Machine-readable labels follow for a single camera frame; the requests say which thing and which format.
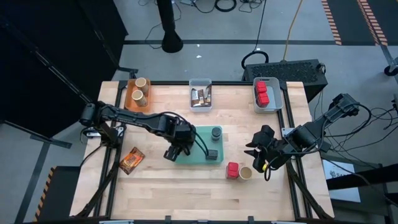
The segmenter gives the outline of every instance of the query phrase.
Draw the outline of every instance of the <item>floor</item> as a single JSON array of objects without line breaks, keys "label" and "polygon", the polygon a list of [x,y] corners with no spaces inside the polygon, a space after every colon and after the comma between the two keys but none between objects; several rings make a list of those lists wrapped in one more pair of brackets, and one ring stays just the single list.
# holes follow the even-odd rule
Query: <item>floor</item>
[{"label": "floor", "polygon": [[[144,40],[150,28],[160,22],[157,7],[151,0],[142,0],[139,6],[136,0],[117,0],[115,4],[130,33],[126,40]],[[212,8],[213,0],[198,0],[202,11]],[[221,1],[220,7],[228,7],[229,1]],[[268,0],[260,39],[284,40],[292,22],[299,0]],[[194,7],[178,3],[182,11],[176,21],[177,32],[182,39],[212,40],[255,40],[260,24],[262,6],[252,13],[229,13],[214,10],[202,14]],[[178,9],[174,6],[175,17]],[[155,28],[149,40],[161,40],[163,30]],[[321,1],[303,2],[292,29],[291,40],[330,40],[333,36],[329,28]],[[270,62],[283,58],[284,45],[258,45],[270,56]],[[125,45],[120,59],[120,66],[138,68],[140,77],[152,80],[189,80],[190,78],[210,77],[213,80],[240,80],[243,69],[241,59],[251,52],[253,44],[185,44],[182,51],[167,54],[162,50],[153,50],[148,45]],[[393,57],[398,56],[398,47],[388,47]],[[349,93],[354,99],[368,108],[392,108],[391,100],[398,93],[397,82],[393,77],[385,76],[382,71],[387,65],[386,58],[379,46],[338,46],[338,45],[290,45],[286,60],[306,60],[317,58],[326,65],[326,76],[329,85],[323,91],[323,100],[317,106],[317,116],[321,110],[326,111],[331,100],[339,93]],[[261,63],[264,59],[254,56],[247,63]],[[114,80],[126,80],[128,74],[116,72]],[[310,102],[313,116],[318,102],[316,97]],[[333,134],[348,133],[366,118],[361,111],[359,116],[345,118],[331,126]],[[384,137],[392,128],[383,130],[389,121],[375,121],[370,127],[362,130],[350,139],[345,147],[355,147]],[[83,157],[85,145],[79,140],[81,126],[76,123],[62,131],[54,138],[72,143],[71,149],[51,146],[45,160],[39,181],[30,202],[25,222],[32,221],[42,194],[46,176],[52,166],[77,166]],[[352,155],[368,162],[389,165],[396,162],[398,152],[393,139],[398,137],[394,132],[382,142],[352,150]],[[29,134],[6,124],[0,125],[0,222],[13,223],[32,170],[39,156],[42,143],[29,139]],[[389,191],[398,190],[397,185],[390,184]],[[383,223],[378,216],[369,216],[351,211],[336,210],[336,217],[357,222]]]}]

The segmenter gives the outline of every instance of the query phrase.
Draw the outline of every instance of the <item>green plate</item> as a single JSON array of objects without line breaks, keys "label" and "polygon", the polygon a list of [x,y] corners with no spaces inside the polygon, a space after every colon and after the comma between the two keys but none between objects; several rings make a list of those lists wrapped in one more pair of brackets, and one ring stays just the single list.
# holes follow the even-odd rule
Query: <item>green plate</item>
[{"label": "green plate", "polygon": [[[206,160],[205,153],[200,149],[200,147],[193,143],[191,148],[191,154],[189,156],[185,155],[185,153],[181,152],[180,155],[175,160],[177,164],[191,164],[191,165],[206,165],[206,164],[220,164],[224,160],[224,148],[223,148],[223,128],[221,126],[195,126],[197,129],[197,133],[206,143],[208,149],[217,150],[218,157],[217,160]],[[217,142],[211,140],[211,130],[213,128],[221,129],[221,137]],[[201,141],[198,137],[196,137],[197,142],[200,144]]]}]

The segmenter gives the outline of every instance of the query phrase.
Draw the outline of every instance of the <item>orange tray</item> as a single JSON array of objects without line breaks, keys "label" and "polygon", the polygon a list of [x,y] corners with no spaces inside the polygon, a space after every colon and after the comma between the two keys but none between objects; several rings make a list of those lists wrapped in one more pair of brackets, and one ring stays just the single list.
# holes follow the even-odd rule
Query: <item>orange tray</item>
[{"label": "orange tray", "polygon": [[126,100],[124,101],[124,107],[125,109],[133,112],[149,112],[150,110],[150,92],[151,92],[151,87],[150,87],[150,80],[147,79],[148,83],[148,92],[145,95],[147,98],[147,106],[137,106],[137,103],[132,99],[131,95],[134,91],[138,90],[138,87],[136,86],[136,79],[130,79],[127,83],[127,93],[126,93]]}]

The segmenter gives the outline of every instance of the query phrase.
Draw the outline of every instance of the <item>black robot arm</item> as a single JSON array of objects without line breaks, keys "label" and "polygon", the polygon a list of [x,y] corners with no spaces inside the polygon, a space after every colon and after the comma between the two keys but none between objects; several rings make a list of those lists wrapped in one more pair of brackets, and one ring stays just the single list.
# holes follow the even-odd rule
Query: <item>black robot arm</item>
[{"label": "black robot arm", "polygon": [[165,113],[146,115],[120,109],[99,101],[95,104],[88,103],[80,118],[82,125],[94,127],[99,132],[101,142],[116,146],[119,144],[118,131],[110,128],[106,121],[117,121],[142,127],[156,136],[163,137],[171,143],[164,154],[164,157],[171,161],[175,161],[181,151],[189,155],[195,141],[194,125]]},{"label": "black robot arm", "polygon": [[359,103],[349,94],[340,94],[333,99],[329,110],[317,120],[307,122],[293,129],[282,140],[274,138],[274,130],[264,125],[261,131],[254,134],[247,147],[256,147],[254,150],[245,151],[254,157],[253,168],[258,172],[265,171],[266,161],[270,169],[278,169],[292,156],[303,156],[309,153],[327,151],[330,145],[323,141],[324,130],[339,118],[356,116]]}]

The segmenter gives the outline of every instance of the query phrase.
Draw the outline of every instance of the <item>wooden table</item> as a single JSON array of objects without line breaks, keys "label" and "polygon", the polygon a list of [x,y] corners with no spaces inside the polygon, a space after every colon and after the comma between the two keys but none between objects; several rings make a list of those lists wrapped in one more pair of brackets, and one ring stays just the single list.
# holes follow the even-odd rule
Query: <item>wooden table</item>
[{"label": "wooden table", "polygon": [[[303,84],[287,83],[295,125],[311,120]],[[103,82],[98,99],[114,104],[118,82]],[[250,86],[213,85],[213,109],[192,113],[188,86],[152,87],[152,113],[174,111],[196,126],[220,125],[223,128],[224,161],[220,166],[181,166],[163,158],[169,143],[145,129],[127,126],[122,158],[136,146],[146,158],[130,174],[121,169],[114,195],[111,218],[164,220],[294,220],[286,168],[272,172],[266,182],[255,172],[245,183],[225,179],[228,162],[251,167],[253,157],[243,153],[255,132],[268,124],[280,139],[276,114],[256,114]],[[124,105],[126,91],[122,95]],[[89,139],[85,156],[98,147],[99,138]],[[78,213],[98,188],[105,148],[88,159],[81,169],[70,215]],[[334,217],[320,155],[302,158],[307,187],[323,209]],[[301,217],[305,217],[302,194],[297,188]],[[108,190],[103,194],[100,215],[104,215]]]}]

